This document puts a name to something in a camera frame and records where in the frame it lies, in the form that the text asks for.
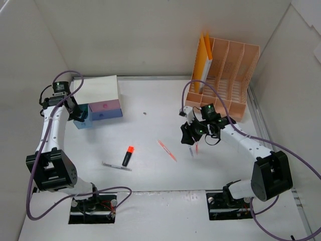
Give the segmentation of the pink drawer with knob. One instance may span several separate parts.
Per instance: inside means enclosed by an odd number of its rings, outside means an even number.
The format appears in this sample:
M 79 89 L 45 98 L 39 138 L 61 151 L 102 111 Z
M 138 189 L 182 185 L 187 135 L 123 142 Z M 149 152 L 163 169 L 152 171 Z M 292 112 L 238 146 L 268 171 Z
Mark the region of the pink drawer with knob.
M 119 99 L 93 102 L 89 104 L 92 112 L 101 112 L 121 108 Z

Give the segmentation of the orange cap black highlighter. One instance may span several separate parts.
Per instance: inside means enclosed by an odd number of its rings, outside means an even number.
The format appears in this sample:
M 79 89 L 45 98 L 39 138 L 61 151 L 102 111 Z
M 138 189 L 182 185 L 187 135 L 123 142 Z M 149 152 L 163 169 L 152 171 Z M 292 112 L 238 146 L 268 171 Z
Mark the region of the orange cap black highlighter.
M 134 147 L 133 146 L 129 146 L 127 151 L 126 151 L 126 154 L 124 156 L 124 159 L 123 159 L 123 162 L 122 162 L 122 166 L 123 167 L 127 167 L 130 159 L 131 159 L 131 156 L 133 154 L 133 151 L 134 151 Z

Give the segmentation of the orange folder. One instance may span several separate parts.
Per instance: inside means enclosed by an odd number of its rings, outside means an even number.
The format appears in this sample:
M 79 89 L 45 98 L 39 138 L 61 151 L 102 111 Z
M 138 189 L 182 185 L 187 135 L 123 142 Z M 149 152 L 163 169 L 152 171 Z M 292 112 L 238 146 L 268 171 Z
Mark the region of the orange folder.
M 209 69 L 211 67 L 212 60 L 213 56 L 209 33 L 206 33 L 206 35 L 201 33 L 194 63 L 192 79 L 205 82 Z

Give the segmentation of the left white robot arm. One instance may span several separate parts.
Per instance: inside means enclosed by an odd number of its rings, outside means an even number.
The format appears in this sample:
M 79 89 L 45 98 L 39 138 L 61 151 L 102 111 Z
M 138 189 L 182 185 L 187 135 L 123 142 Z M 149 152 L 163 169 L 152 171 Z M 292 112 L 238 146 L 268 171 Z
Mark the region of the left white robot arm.
M 97 188 L 78 176 L 75 165 L 64 152 L 68 121 L 73 121 L 80 129 L 92 126 L 88 106 L 78 105 L 74 97 L 65 99 L 70 93 L 67 81 L 55 82 L 53 95 L 40 102 L 44 116 L 42 136 L 35 153 L 26 157 L 26 165 L 29 170 L 35 169 L 33 180 L 41 191 L 74 195 L 93 211 L 100 205 L 100 197 L 95 194 Z

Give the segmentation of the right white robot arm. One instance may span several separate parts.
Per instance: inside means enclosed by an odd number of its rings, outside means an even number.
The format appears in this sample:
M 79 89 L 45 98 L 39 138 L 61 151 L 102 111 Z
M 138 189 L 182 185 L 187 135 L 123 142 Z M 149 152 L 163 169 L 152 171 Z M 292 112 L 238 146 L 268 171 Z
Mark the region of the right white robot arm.
M 234 181 L 224 187 L 222 201 L 226 206 L 235 206 L 241 198 L 256 197 L 267 201 L 293 187 L 287 155 L 282 151 L 274 152 L 249 136 L 240 134 L 237 123 L 222 117 L 213 104 L 201 107 L 202 121 L 196 118 L 190 106 L 183 107 L 180 115 L 186 118 L 181 126 L 182 144 L 192 146 L 201 137 L 210 136 L 229 144 L 253 164 L 250 179 Z

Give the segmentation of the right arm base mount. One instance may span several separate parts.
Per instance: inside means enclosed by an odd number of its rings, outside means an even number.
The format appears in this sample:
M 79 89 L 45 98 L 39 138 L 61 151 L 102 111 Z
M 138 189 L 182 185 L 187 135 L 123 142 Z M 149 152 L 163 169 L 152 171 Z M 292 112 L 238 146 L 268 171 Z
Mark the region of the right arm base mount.
M 207 192 L 210 221 L 252 219 L 249 204 L 243 199 L 231 199 L 223 191 Z

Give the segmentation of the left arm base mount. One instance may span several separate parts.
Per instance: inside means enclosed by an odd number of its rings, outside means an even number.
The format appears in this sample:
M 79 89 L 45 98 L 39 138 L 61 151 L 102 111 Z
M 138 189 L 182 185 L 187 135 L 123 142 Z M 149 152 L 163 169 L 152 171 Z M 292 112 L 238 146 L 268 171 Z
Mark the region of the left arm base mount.
M 114 224 L 115 193 L 97 194 L 88 199 L 72 198 L 68 224 Z

